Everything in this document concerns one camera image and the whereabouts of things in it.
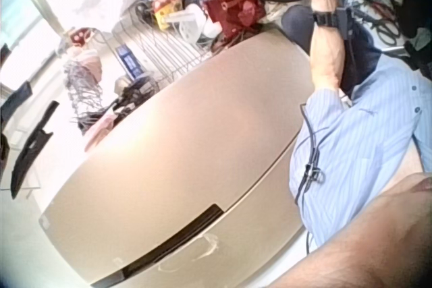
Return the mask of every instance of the man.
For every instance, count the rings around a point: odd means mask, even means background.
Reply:
[[[315,92],[304,108],[290,189],[318,248],[397,182],[411,142],[418,171],[432,172],[431,81],[374,49],[359,26],[347,48],[336,28],[314,27],[313,11],[336,7],[337,0],[311,0],[311,9],[293,7],[282,20],[288,38],[310,53]]]

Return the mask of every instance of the watch strap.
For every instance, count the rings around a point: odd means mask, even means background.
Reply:
[[[313,12],[313,20],[317,23],[318,26],[325,27],[339,27],[339,20],[336,12],[330,11],[314,11]]]

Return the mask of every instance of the shirt sleeve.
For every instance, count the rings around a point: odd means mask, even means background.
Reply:
[[[344,110],[344,105],[336,91],[320,89],[309,97],[306,102],[305,112],[317,142],[327,133],[324,131],[335,123],[335,120]],[[290,190],[294,197],[297,195],[298,186],[303,177],[310,153],[310,134],[306,122],[303,121],[290,163]]]

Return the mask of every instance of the forearm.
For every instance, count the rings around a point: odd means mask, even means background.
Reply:
[[[314,11],[335,11],[338,0],[311,0]],[[344,68],[344,41],[336,28],[315,26],[310,52],[310,68],[315,90],[338,90]]]

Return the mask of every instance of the blue striped shirt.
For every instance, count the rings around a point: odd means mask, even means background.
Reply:
[[[394,176],[411,138],[423,168],[432,171],[432,83],[399,59],[382,55],[376,71],[352,93],[346,108],[338,93],[318,90],[306,114],[319,145],[324,177],[298,205],[317,247],[347,225]],[[311,151],[304,123],[290,165],[294,197]]]

